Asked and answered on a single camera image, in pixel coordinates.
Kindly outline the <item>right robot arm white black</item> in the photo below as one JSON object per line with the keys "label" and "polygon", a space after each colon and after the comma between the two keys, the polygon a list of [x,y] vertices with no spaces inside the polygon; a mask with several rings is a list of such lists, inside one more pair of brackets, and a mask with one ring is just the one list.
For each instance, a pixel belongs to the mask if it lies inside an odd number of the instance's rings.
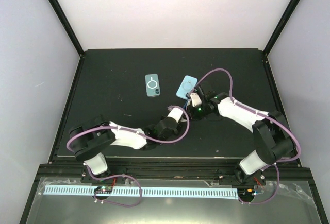
{"label": "right robot arm white black", "polygon": [[268,113],[253,109],[227,93],[216,93],[208,84],[202,83],[186,97],[191,120],[215,114],[235,121],[252,133],[254,150],[234,169],[234,177],[239,184],[247,184],[255,172],[277,163],[295,149],[288,124],[278,111]]}

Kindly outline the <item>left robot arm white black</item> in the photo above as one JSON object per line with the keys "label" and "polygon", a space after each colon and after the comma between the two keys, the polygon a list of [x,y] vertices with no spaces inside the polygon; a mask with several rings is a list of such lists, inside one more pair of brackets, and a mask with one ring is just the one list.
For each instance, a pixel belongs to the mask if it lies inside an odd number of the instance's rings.
{"label": "left robot arm white black", "polygon": [[109,146],[128,147],[134,150],[151,150],[170,138],[179,135],[179,121],[183,113],[173,109],[157,124],[145,128],[128,128],[103,117],[94,118],[69,132],[67,149],[73,152],[77,161],[83,162],[92,171],[98,182],[106,182],[111,175],[103,150]]}

